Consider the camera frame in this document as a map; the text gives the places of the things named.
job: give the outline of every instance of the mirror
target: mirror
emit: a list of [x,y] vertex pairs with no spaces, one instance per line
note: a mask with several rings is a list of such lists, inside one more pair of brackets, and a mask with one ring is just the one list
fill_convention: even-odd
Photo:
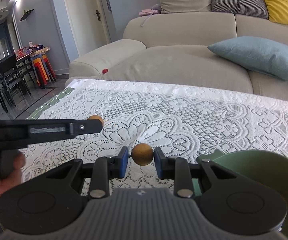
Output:
[[0,40],[0,60],[9,56],[10,53],[7,49],[6,39],[3,38]]

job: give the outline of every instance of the orange ball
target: orange ball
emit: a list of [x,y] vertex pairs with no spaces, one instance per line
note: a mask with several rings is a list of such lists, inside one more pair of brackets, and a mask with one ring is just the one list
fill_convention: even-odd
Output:
[[87,120],[100,120],[104,125],[104,120],[99,115],[91,115]]
[[153,160],[154,151],[148,144],[140,143],[132,149],[131,155],[137,165],[146,166]]

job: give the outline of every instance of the striped pillow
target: striped pillow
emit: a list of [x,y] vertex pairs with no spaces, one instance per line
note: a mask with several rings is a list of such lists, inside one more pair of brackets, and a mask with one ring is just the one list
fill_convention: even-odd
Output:
[[211,0],[213,12],[243,14],[259,18],[269,18],[264,0]]

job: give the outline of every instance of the green checkered tablecloth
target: green checkered tablecloth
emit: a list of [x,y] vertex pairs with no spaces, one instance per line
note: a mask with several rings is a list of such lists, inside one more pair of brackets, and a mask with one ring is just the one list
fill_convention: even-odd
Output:
[[49,109],[51,106],[54,106],[57,104],[62,98],[69,95],[75,88],[68,87],[59,94],[57,94],[55,97],[48,100],[46,103],[42,104],[39,108],[37,108],[27,119],[28,120],[35,120],[38,119],[39,116],[47,109]]

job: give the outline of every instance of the white lace tablecloth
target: white lace tablecloth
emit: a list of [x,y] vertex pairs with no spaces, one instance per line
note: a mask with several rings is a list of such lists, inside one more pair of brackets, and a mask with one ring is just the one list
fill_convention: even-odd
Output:
[[[217,148],[233,152],[263,149],[288,157],[288,102],[210,88],[100,80],[75,80],[71,94],[39,119],[87,119],[100,115],[100,134],[31,145],[24,149],[27,181],[71,159],[85,163],[116,155],[123,146],[159,146],[165,155],[194,163]],[[84,185],[84,194],[88,186]],[[131,159],[124,179],[114,187],[172,187],[157,178],[153,164],[140,167]]]

